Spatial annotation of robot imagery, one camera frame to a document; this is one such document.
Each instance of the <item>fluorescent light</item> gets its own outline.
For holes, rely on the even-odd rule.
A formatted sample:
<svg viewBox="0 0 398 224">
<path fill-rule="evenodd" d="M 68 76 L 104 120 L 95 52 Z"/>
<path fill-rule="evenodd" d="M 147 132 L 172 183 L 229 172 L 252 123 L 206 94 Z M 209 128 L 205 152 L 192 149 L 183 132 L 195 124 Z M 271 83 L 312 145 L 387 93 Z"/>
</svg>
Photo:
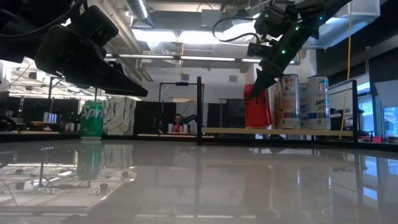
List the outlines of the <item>fluorescent light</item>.
<svg viewBox="0 0 398 224">
<path fill-rule="evenodd" d="M 138 55 L 138 54 L 119 54 L 121 58 L 142 58 L 142 59 L 174 59 L 172 55 Z"/>
<path fill-rule="evenodd" d="M 178 41 L 184 44 L 219 44 L 218 41 L 211 32 L 205 31 L 184 31 L 178 38 Z"/>
<path fill-rule="evenodd" d="M 218 61 L 218 62 L 234 62 L 235 58 L 221 58 L 221 57 L 197 57 L 197 56 L 181 56 L 182 60 L 204 60 L 204 61 Z"/>
<path fill-rule="evenodd" d="M 40 167 L 40 164 L 8 164 L 7 166 L 14 167 Z M 74 165 L 57 165 L 57 164 L 44 164 L 44 167 L 77 167 Z"/>
<path fill-rule="evenodd" d="M 261 59 L 253 59 L 253 58 L 242 58 L 242 62 L 247 63 L 260 63 Z"/>
<path fill-rule="evenodd" d="M 145 42 L 176 42 L 177 36 L 172 31 L 132 29 L 137 40 Z"/>
<path fill-rule="evenodd" d="M 234 218 L 232 215 L 198 215 L 198 218 Z"/>
</svg>

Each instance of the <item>ceiling pipe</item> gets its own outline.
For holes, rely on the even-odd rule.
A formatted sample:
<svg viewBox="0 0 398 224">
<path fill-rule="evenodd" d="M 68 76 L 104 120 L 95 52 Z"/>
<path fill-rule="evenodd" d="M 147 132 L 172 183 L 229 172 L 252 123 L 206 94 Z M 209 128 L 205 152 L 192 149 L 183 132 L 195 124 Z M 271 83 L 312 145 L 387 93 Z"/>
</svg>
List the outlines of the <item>ceiling pipe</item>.
<svg viewBox="0 0 398 224">
<path fill-rule="evenodd" d="M 126 21 L 119 16 L 118 12 L 116 12 L 115 8 L 109 3 L 109 1 L 94 0 L 94 2 L 106 14 L 106 16 L 108 16 L 122 30 L 122 32 L 119 32 L 119 35 L 129 48 L 133 52 L 142 52 L 138 40 L 135 38 L 130 27 L 127 27 Z"/>
<path fill-rule="evenodd" d="M 145 0 L 126 0 L 126 5 L 134 19 L 143 20 L 149 16 L 150 9 Z"/>
</svg>

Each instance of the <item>black metal pole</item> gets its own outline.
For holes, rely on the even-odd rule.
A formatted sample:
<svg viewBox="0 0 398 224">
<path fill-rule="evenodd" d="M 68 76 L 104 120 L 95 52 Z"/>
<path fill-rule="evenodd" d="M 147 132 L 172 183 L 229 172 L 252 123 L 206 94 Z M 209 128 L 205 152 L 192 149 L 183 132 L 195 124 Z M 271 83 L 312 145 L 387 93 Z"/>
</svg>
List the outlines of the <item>black metal pole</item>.
<svg viewBox="0 0 398 224">
<path fill-rule="evenodd" d="M 94 101 L 97 101 L 98 88 L 95 88 Z"/>
<path fill-rule="evenodd" d="M 198 122 L 197 122 L 197 144 L 198 146 L 201 145 L 201 135 L 202 135 L 202 131 L 201 131 L 201 126 L 203 124 L 203 115 L 202 115 L 202 102 L 203 102 L 203 98 L 202 98 L 202 85 L 201 85 L 201 77 L 198 77 L 198 81 L 197 81 L 197 116 L 198 116 Z"/>
<path fill-rule="evenodd" d="M 353 134 L 354 144 L 358 143 L 358 88 L 356 80 L 353 80 Z"/>
<path fill-rule="evenodd" d="M 155 128 L 157 128 L 156 132 L 158 134 L 158 137 L 160 137 L 159 130 L 162 130 L 162 127 L 160 126 L 161 117 L 162 117 L 162 105 L 160 104 L 160 97 L 162 95 L 162 85 L 163 83 L 159 83 L 159 104 L 157 105 L 157 114 L 155 118 Z"/>
<path fill-rule="evenodd" d="M 50 86 L 49 86 L 49 99 L 51 99 L 51 92 L 52 92 L 52 80 L 54 80 L 55 77 L 50 77 Z"/>
</svg>

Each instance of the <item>yellow cable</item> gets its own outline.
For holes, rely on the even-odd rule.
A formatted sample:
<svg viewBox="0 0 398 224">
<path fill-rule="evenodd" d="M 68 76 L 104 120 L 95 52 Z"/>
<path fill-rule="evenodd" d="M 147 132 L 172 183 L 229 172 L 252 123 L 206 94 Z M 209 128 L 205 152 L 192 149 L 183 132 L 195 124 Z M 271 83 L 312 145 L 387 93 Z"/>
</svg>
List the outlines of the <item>yellow cable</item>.
<svg viewBox="0 0 398 224">
<path fill-rule="evenodd" d="M 348 36 L 348 68 L 347 68 L 347 81 L 349 80 L 349 76 L 351 75 L 351 31 L 352 31 L 352 26 L 353 26 L 353 2 L 354 0 L 351 1 L 350 9 L 349 9 L 349 36 Z M 343 108 L 343 117 L 341 118 L 341 129 L 340 131 L 343 131 L 344 128 L 344 120 L 346 116 L 346 102 L 347 102 L 347 91 L 348 91 L 348 84 L 346 84 L 346 94 L 344 97 L 344 108 Z"/>
</svg>

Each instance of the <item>black cable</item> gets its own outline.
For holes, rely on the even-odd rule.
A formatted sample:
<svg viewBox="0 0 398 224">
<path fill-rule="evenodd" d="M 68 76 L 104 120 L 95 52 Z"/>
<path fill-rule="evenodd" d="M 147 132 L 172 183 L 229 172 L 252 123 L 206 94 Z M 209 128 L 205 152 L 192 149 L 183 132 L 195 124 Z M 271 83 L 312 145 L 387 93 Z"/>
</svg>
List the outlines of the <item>black cable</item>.
<svg viewBox="0 0 398 224">
<path fill-rule="evenodd" d="M 48 29 L 51 28 L 52 26 L 60 24 L 63 21 L 69 19 L 71 16 L 75 15 L 76 12 L 80 10 L 80 6 L 83 4 L 84 1 L 86 1 L 86 0 L 76 0 L 74 5 L 66 13 L 64 13 L 62 16 L 56 18 L 54 21 L 50 22 L 49 24 L 42 26 L 41 28 L 38 28 L 36 30 L 33 30 L 33 31 L 25 33 L 25 34 L 0 35 L 0 40 L 18 41 L 18 40 L 24 40 L 27 38 L 37 37 L 38 35 L 43 34 L 44 32 L 47 32 Z"/>
<path fill-rule="evenodd" d="M 198 6 L 198 8 L 197 8 L 197 12 L 199 12 L 199 7 L 200 7 L 203 3 L 205 3 L 206 5 L 208 5 L 208 6 L 211 8 L 211 10 L 214 10 L 213 7 L 212 7 L 211 5 L 209 5 L 207 2 L 202 2 L 202 3 L 199 4 L 199 6 Z"/>
<path fill-rule="evenodd" d="M 83 7 L 85 8 L 85 11 L 87 11 L 87 9 L 88 9 L 87 0 L 85 0 L 85 1 L 83 2 Z"/>
<path fill-rule="evenodd" d="M 217 38 L 217 37 L 216 37 L 216 34 L 215 34 L 216 26 L 217 26 L 218 24 L 220 24 L 221 22 L 223 22 L 223 21 L 225 21 L 225 20 L 229 20 L 229 19 L 242 19 L 242 20 L 246 20 L 246 21 L 253 21 L 253 20 L 256 20 L 256 19 L 254 19 L 254 18 L 239 17 L 239 16 L 231 16 L 231 17 L 226 17 L 226 18 L 224 18 L 224 19 L 220 19 L 220 20 L 219 20 L 218 22 L 216 22 L 216 24 L 214 24 L 214 26 L 213 26 L 213 36 L 214 36 L 218 41 L 220 41 L 220 42 L 231 42 L 231 41 L 234 41 L 234 40 L 238 40 L 239 38 L 242 38 L 242 37 L 245 37 L 245 36 L 248 36 L 248 35 L 252 35 L 252 36 L 254 36 L 254 38 L 256 38 L 256 43 L 257 43 L 257 44 L 260 42 L 259 36 L 257 36 L 257 34 L 255 34 L 255 33 L 245 33 L 245 34 L 241 34 L 241 35 L 239 35 L 239 36 L 237 36 L 237 37 L 234 37 L 234 38 L 231 38 L 231 39 L 228 39 L 228 40 L 220 40 L 219 38 Z"/>
</svg>

